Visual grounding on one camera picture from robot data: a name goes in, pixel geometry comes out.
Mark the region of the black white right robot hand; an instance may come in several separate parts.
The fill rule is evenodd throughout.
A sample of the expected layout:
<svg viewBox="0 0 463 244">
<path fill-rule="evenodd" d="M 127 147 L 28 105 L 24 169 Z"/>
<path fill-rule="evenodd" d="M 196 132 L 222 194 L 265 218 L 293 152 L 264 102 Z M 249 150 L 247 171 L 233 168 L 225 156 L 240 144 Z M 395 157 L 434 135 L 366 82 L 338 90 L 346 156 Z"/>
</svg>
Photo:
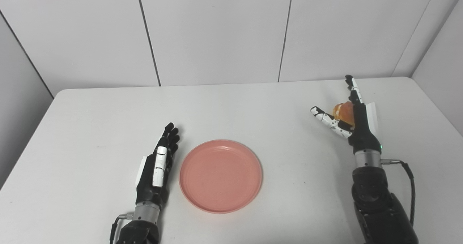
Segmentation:
<svg viewBox="0 0 463 244">
<path fill-rule="evenodd" d="M 370 129 L 367 105 L 356 80 L 346 75 L 345 82 L 349 89 L 348 101 L 337 104 L 331 114 L 319 107 L 312 107 L 311 114 L 334 133 L 346 138 L 354 153 L 366 150 L 381 153 L 381 144 Z"/>
</svg>

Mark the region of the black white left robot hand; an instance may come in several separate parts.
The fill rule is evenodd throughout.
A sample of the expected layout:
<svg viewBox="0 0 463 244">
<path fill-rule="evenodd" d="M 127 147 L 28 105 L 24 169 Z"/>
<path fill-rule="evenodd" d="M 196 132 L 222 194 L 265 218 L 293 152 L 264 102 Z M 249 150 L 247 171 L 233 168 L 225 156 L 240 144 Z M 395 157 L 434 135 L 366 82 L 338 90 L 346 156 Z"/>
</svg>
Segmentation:
<svg viewBox="0 0 463 244">
<path fill-rule="evenodd" d="M 179 141 L 179 129 L 173 123 L 169 123 L 165 127 L 155 150 L 144 161 L 137 184 L 136 204 L 151 202 L 163 207 L 167 203 L 169 196 L 167 183 Z M 161 175 L 156 175 L 156 161 L 159 159 L 164 160 L 164 167 L 158 169 L 161 171 Z"/>
</svg>

